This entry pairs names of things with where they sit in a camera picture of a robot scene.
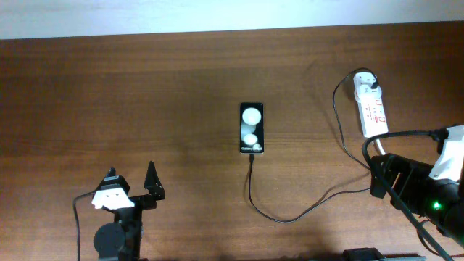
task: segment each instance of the white power strip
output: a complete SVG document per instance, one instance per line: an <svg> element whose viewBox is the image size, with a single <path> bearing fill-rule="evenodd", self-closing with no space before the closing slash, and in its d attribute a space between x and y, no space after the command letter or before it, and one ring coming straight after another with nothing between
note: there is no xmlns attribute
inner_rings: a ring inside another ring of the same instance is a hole
<svg viewBox="0 0 464 261"><path fill-rule="evenodd" d="M370 72L359 72L353 80L364 137L370 138L389 132L382 102L382 89L380 86L375 89L371 88L372 84L376 82L374 75Z"/></svg>

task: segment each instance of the smartphone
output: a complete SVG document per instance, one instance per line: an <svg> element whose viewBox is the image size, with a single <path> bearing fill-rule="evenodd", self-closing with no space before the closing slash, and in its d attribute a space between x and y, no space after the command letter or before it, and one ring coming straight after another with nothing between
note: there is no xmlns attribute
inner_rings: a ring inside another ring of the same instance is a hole
<svg viewBox="0 0 464 261"><path fill-rule="evenodd" d="M240 152L264 153L264 106L261 102L240 104Z"/></svg>

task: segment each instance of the green led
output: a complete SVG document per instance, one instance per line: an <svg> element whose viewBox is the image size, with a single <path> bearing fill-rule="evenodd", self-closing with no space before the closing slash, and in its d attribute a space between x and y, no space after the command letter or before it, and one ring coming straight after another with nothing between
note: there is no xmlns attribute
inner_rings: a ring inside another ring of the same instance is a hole
<svg viewBox="0 0 464 261"><path fill-rule="evenodd" d="M441 208L442 208L442 205L441 205L440 203L434 202L434 209L435 209L435 210L439 210L439 209L441 209Z"/></svg>

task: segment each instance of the brown wooden surface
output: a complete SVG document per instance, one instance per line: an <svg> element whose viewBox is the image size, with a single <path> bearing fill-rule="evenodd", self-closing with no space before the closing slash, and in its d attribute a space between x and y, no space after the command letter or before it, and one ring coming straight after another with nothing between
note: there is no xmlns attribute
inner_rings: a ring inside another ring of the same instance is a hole
<svg viewBox="0 0 464 261"><path fill-rule="evenodd" d="M71 202L110 166L142 194L149 160L166 200L144 213L150 260L314 257L356 247L432 257L389 199L338 196L292 225L258 215L245 193L239 103L265 103L266 153L255 158L254 197L291 218L332 192L370 179L343 153L331 107L351 70L374 70L390 131L464 119L464 24L346 26L0 41L0 260L74 260ZM351 80L337 103L348 147L364 141ZM424 138L384 142L433 163ZM83 260L112 221L78 204ZM427 228L451 253L454 242Z"/></svg>

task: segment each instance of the thick black cable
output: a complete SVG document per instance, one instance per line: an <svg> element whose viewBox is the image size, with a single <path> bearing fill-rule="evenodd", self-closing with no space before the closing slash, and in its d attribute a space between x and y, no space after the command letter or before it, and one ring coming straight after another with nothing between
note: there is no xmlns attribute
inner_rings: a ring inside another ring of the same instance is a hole
<svg viewBox="0 0 464 261"><path fill-rule="evenodd" d="M423 224L430 222L430 220L422 220L420 224L423 226ZM426 241L423 239L423 236L419 234L419 231L417 231L419 241L422 243L423 247L425 247L430 253L435 254L436 256L440 256L437 252L435 252L433 249L431 249ZM464 254L454 254L451 255L452 258L459 258L459 257L464 257Z"/></svg>
<svg viewBox="0 0 464 261"><path fill-rule="evenodd" d="M337 112L336 110L336 105L335 105L335 93L336 91L339 89L340 85L343 84L345 81L348 80L348 78L353 75L353 73L357 73L359 71L368 71L370 72L374 78L376 79L376 82L378 83L377 81L377 76L376 74L371 71L370 69L368 68L365 68L365 67L361 67L361 68L357 68L356 70L353 70L352 72L348 73L347 76L345 76L345 78L343 78L343 80L340 80L339 84L336 85L335 89L333 90L333 94L332 94L332 104L333 104L333 111L335 112L335 117L336 117L336 121L337 123L339 124L339 129L340 129L340 138L341 138L341 145L343 146L343 150L348 154L349 157L351 157L355 162L359 163L361 166L365 167L366 169L370 169L366 164L362 163L361 161L359 161L355 156L353 156L351 153L349 153L348 151L348 148L347 148L347 145L345 144L345 139L343 137L343 130L341 129L341 123L340 123L340 118L339 118L339 113Z"/></svg>
<svg viewBox="0 0 464 261"><path fill-rule="evenodd" d="M80 261L80 229L79 229L79 217L78 217L78 211L75 207L75 204L77 203L77 201L79 199L82 199L86 196L90 196L90 195L94 195L95 194L95 191L92 191L92 192L88 192L88 193L85 193L83 195L80 195L80 196L77 196L73 201L72 201L72 209L74 210L74 218L75 218L75 226L77 228L77 235L78 235L78 240L77 240L77 244L78 244L78 261Z"/></svg>
<svg viewBox="0 0 464 261"><path fill-rule="evenodd" d="M374 169L374 165L370 160L368 146L370 143L375 141L376 139L382 138L391 138L391 137L401 137L401 136L433 136L433 131L424 131L424 130L412 130L412 131L400 131L396 133L385 133L380 134L377 136L373 136L368 138L367 141L364 142L362 145L362 155L364 156L365 161L368 163L371 169ZM448 253L438 244L435 239L425 230L421 223L415 219L414 215L411 213L409 208L407 208L406 204L400 199L398 194L393 190L393 188L389 185L388 181L379 173L379 171L372 171L374 173L375 178L379 179L382 182L384 188L388 191L392 199L395 201L395 206L398 206L399 209L403 212L406 218L411 222L411 224L415 227L418 233L424 237L425 240L437 251L437 253L443 257L445 260L452 260L452 258L448 255Z"/></svg>
<svg viewBox="0 0 464 261"><path fill-rule="evenodd" d="M290 223L293 223L293 222L296 222L298 221L300 218L303 218L305 215L307 215L309 212L311 212L312 210L316 209L317 207L321 206L322 204L326 203L328 200L334 198L335 196L337 195L340 195L340 194L352 194L352 193L359 193L359 192L364 192L364 191L368 191L369 188L364 188L364 189L360 189L360 190L355 190L355 191L340 191L340 192L337 192L335 194L332 194L330 195L328 198L322 200L322 201L319 201L319 202L316 202L314 203L311 207L309 207L307 210L305 210L303 213L301 213L300 215L298 215L297 217L295 218L292 218L290 220L278 220L274 217L271 217L269 215L266 215L264 212L262 212L260 209L258 209L254 203L253 203L253 199L252 199L252 172L253 172L253 162L254 162L254 155L253 154L250 154L249 155L249 170L248 170L248 197L249 197L249 202L252 204L253 208L258 212L260 213L263 217L269 219L269 220L272 220L274 222L277 222L277 223L283 223L283 224L290 224Z"/></svg>

